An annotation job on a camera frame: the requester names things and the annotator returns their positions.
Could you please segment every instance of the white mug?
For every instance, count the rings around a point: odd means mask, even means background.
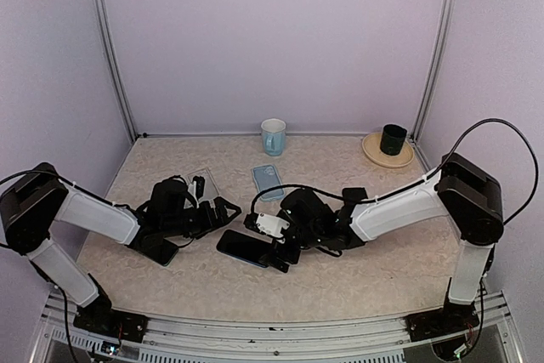
[[[286,147],[286,123],[281,119],[267,119],[261,123],[264,151],[279,156]]]

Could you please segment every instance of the vertical metal pole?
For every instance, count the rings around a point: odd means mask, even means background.
[[[99,30],[102,37],[102,45],[104,46],[105,56],[110,69],[111,80],[115,89],[117,102],[122,114],[122,120],[125,124],[128,137],[132,142],[138,138],[138,131],[134,123],[133,114],[128,104],[125,88],[122,85],[121,73],[117,64],[113,42],[111,41],[110,27],[108,25],[108,16],[105,9],[105,0],[94,0],[96,14],[99,20]]]
[[[454,0],[444,0],[442,2],[442,13],[439,21],[439,31],[436,36],[436,42],[433,49],[433,58],[431,59],[431,66],[427,75],[427,82],[425,84],[425,92],[423,93],[422,103],[417,113],[416,123],[414,130],[411,133],[411,138],[414,144],[418,144],[419,139],[422,136],[423,127],[427,120],[428,113],[433,101],[434,90],[436,88],[436,82],[439,76],[440,65],[442,63],[442,57],[444,55],[446,39],[448,37],[448,31],[450,29],[451,17],[453,15]]]

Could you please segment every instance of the blue phone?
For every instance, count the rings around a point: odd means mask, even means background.
[[[253,168],[253,180],[259,192],[281,184],[278,169],[274,165],[264,165]],[[262,201],[280,200],[286,196],[283,189],[269,191],[261,196]]]

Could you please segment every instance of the black cup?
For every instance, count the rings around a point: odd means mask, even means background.
[[[399,125],[388,124],[383,127],[380,150],[389,156],[397,156],[402,150],[408,131]]]

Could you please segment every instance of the black smartphone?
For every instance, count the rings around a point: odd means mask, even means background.
[[[268,265],[263,264],[261,259],[272,250],[272,244],[238,231],[226,230],[218,242],[217,249],[223,254],[266,268]]]

